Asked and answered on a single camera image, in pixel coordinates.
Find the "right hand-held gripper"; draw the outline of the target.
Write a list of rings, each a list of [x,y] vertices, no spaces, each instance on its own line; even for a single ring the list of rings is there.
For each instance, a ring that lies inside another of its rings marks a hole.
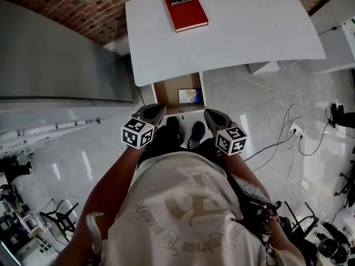
[[[215,139],[215,146],[221,152],[231,156],[244,150],[247,133],[228,115],[218,110],[205,109],[204,118]]]

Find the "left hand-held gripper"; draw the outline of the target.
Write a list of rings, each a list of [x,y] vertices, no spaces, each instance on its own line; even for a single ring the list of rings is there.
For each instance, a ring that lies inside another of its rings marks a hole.
[[[140,149],[151,143],[154,132],[160,125],[166,106],[164,104],[150,104],[142,106],[132,114],[131,119],[121,127],[122,143]]]

